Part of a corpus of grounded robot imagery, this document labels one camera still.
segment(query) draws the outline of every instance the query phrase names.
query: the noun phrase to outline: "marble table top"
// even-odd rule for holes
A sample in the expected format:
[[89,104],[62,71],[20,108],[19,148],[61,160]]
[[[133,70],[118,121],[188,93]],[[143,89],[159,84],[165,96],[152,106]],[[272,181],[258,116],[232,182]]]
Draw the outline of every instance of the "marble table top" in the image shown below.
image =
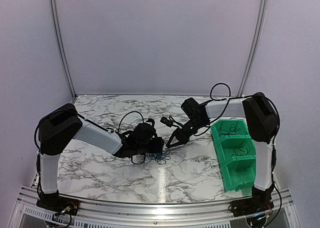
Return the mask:
[[[79,96],[76,109],[87,119],[103,127],[117,129],[129,111],[139,111],[155,120],[158,136],[169,139],[174,127],[160,123],[172,115],[179,122],[187,116],[180,108],[186,96]],[[203,102],[208,97],[195,97]],[[129,115],[121,131],[133,130],[141,122]],[[160,165],[146,159],[134,165],[130,159],[116,158],[106,151],[72,140],[61,154],[58,168],[60,193],[119,202],[189,203],[242,197],[241,191],[224,192],[220,169],[210,131],[190,142],[172,148],[170,160]]]

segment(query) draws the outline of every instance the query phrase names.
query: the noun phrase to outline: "white wall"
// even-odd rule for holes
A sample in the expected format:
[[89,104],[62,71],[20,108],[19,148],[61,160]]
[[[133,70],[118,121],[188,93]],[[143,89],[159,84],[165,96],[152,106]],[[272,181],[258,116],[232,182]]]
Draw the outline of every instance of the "white wall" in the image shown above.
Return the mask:
[[0,0],[0,226],[36,171],[39,119],[71,97],[49,0]]
[[263,91],[279,109],[276,174],[303,227],[319,227],[320,0],[268,0],[246,94]]
[[230,82],[236,94],[259,5],[260,0],[57,0],[75,89],[208,94],[216,82]]

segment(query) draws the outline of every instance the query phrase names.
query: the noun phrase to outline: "green plastic tray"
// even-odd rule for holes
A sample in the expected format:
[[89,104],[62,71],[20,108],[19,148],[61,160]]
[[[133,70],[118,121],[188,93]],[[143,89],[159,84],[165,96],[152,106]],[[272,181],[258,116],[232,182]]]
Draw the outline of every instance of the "green plastic tray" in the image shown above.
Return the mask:
[[219,120],[211,127],[225,191],[252,187],[256,147],[243,120]]

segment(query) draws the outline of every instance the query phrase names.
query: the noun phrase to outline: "robotic arm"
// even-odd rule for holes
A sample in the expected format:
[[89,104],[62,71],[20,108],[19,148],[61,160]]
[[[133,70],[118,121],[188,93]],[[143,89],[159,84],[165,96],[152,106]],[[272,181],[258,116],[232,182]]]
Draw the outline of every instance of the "robotic arm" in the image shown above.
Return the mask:
[[[247,215],[273,208],[271,193],[275,184],[273,169],[276,165],[275,136],[280,119],[272,101],[263,93],[244,98],[225,98],[222,101],[209,100],[199,104],[193,98],[186,99],[181,108],[189,118],[184,125],[176,128],[166,146],[168,148],[186,144],[200,128],[210,128],[210,124],[225,117],[241,117],[247,121],[248,131],[256,147],[256,178],[252,188],[252,198],[233,201],[230,211],[234,216]],[[163,117],[161,122],[174,126],[174,120]]]
[[132,158],[146,152],[161,153],[164,141],[157,136],[154,124],[154,120],[148,119],[147,122],[138,124],[133,131],[118,133],[86,120],[72,104],[65,104],[42,118],[34,134],[36,142],[38,130],[40,141],[37,158],[40,189],[37,205],[60,212],[68,206],[67,203],[77,202],[60,197],[57,185],[59,157],[72,139],[92,144],[119,158]]

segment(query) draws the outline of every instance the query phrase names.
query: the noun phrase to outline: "marble vein pattern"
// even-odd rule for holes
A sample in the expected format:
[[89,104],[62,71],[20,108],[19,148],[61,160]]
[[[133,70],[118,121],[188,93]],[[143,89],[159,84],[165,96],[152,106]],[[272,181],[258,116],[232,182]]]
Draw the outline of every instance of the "marble vein pattern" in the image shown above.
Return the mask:
[[[117,129],[129,111],[139,111],[155,120],[158,136],[167,141],[174,131],[160,123],[162,116],[172,115],[179,122],[187,116],[180,108],[186,96],[79,96],[77,111],[105,128]],[[203,102],[208,97],[195,97]],[[133,130],[141,122],[137,114],[129,115],[121,131]],[[224,200],[244,196],[242,192],[224,192],[212,137],[208,131],[191,137],[184,146],[172,148],[170,160],[159,165],[146,159],[134,165],[106,151],[72,140],[61,154],[58,188],[61,193],[91,199],[135,203],[190,203]]]

